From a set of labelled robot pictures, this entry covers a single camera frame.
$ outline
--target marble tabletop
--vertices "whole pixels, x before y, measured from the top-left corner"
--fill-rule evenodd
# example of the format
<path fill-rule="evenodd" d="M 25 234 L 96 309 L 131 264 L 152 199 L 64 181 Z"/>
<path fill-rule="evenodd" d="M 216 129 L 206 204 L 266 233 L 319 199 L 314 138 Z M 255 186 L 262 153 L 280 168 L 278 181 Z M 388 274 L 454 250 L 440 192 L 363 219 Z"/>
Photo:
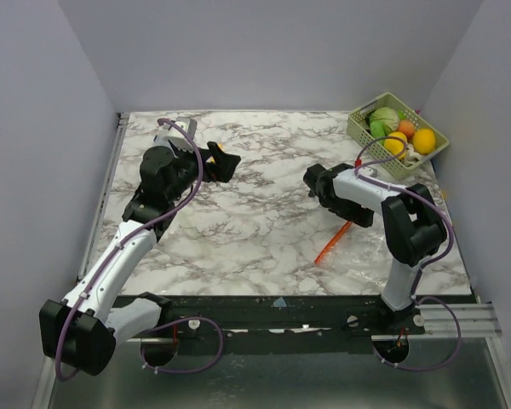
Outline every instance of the marble tabletop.
<path fill-rule="evenodd" d="M 156 119 L 198 121 L 196 142 L 220 142 L 242 157 L 228 183 L 204 184 L 125 284 L 128 295 L 357 295 L 380 293 L 391 255 L 382 219 L 353 226 L 318 266 L 314 259 L 344 224 L 308 197 L 308 166 L 353 163 L 358 144 L 346 135 L 346 112 L 132 113 L 121 148 L 94 260 L 106 248 L 138 183 Z M 379 177 L 392 181 L 379 168 Z M 445 202 L 431 164 L 404 181 L 426 184 Z M 426 268 L 419 294 L 468 294 L 458 248 Z"/>

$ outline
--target green plastic basket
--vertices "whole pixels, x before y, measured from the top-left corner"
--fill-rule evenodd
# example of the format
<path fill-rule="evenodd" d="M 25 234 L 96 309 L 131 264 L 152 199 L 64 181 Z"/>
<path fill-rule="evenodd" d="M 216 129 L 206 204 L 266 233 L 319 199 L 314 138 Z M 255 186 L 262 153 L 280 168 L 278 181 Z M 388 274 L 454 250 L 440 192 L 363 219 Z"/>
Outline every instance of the green plastic basket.
<path fill-rule="evenodd" d="M 432 125 L 417 115 L 416 112 L 414 112 L 406 104 L 400 101 L 398 97 L 387 92 L 377 96 L 377 98 L 363 105 L 362 107 L 354 109 L 350 115 L 348 115 L 347 133 L 360 146 L 364 147 L 369 142 L 374 141 L 373 136 L 371 136 L 369 132 L 367 132 L 364 127 L 360 125 L 360 123 L 365 121 L 365 117 L 367 115 L 370 115 L 377 108 L 382 107 L 390 107 L 397 111 L 402 111 L 407 119 L 409 119 L 415 125 L 416 130 L 419 130 L 420 128 L 428 128 L 431 129 L 435 134 L 435 150 L 429 155 L 426 155 L 422 160 L 419 160 L 418 162 L 409 166 L 405 166 L 403 162 L 397 159 L 382 164 L 382 167 L 397 180 L 405 179 L 407 176 L 414 174 L 418 171 L 418 168 L 422 166 L 422 164 L 431 160 L 433 157 L 435 157 L 435 155 L 450 145 L 449 140 L 446 139 L 440 132 L 438 132 Z M 367 152 L 369 152 L 369 154 L 374 159 L 385 159 L 393 156 L 389 151 L 384 149 L 380 143 L 373 144 L 369 149 L 367 149 Z"/>

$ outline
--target carrot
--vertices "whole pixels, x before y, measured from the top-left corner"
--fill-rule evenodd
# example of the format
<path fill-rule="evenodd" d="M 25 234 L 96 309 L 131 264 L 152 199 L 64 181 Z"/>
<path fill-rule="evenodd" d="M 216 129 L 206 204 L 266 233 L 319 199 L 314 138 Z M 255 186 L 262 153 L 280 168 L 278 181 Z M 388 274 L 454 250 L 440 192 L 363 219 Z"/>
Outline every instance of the carrot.
<path fill-rule="evenodd" d="M 343 227 L 337 232 L 333 239 L 324 247 L 324 249 L 318 254 L 316 260 L 314 260 L 315 264 L 320 264 L 320 262 L 324 259 L 325 255 L 330 252 L 330 250 L 335 247 L 337 242 L 341 239 L 341 237 L 348 231 L 348 229 L 352 226 L 352 222 L 346 222 Z"/>

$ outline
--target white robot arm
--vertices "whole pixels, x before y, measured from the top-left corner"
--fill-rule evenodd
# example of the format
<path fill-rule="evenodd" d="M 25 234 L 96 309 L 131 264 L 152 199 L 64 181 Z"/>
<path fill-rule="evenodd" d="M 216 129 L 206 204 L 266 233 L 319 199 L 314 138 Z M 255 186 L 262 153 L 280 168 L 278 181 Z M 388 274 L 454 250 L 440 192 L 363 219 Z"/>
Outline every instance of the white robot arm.
<path fill-rule="evenodd" d="M 178 118 L 175 124 L 193 137 L 195 121 Z M 198 177 L 193 148 L 180 144 L 179 135 L 176 129 L 162 126 L 154 146 L 144 153 L 141 184 L 125 208 L 112 242 L 62 302 L 48 300 L 41 308 L 40 332 L 47 356 L 55 357 L 59 349 L 61 361 L 96 375 L 107 365 L 117 345 L 166 319 L 170 301 L 151 293 L 139 295 L 123 308 L 112 309 L 112 305 L 127 278 L 174 217 L 151 221 L 174 209 L 175 201 Z M 228 182 L 240 162 L 239 156 L 224 153 L 215 142 L 209 142 L 208 149 L 199 148 L 199 153 L 206 182 Z M 61 342 L 65 326 L 66 337 Z"/>
<path fill-rule="evenodd" d="M 372 225 L 374 213 L 382 216 L 388 249 L 393 255 L 382 300 L 394 312 L 408 308 L 421 265 L 446 240 L 446 229 L 439 216 L 410 196 L 358 178 L 354 168 L 347 164 L 329 170 L 316 164 L 308 168 L 303 180 L 320 204 L 363 228 Z M 412 190 L 433 203 L 422 184 L 389 185 Z"/>

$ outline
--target orange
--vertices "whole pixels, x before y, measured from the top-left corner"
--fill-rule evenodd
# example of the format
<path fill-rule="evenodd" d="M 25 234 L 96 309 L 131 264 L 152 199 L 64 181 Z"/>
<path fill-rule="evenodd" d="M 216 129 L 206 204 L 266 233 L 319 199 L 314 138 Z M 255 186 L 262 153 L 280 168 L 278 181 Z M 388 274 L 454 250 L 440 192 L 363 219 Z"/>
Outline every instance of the orange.
<path fill-rule="evenodd" d="M 398 132 L 405 134 L 407 139 L 410 139 L 415 135 L 416 128 L 409 119 L 402 119 L 399 121 Z"/>

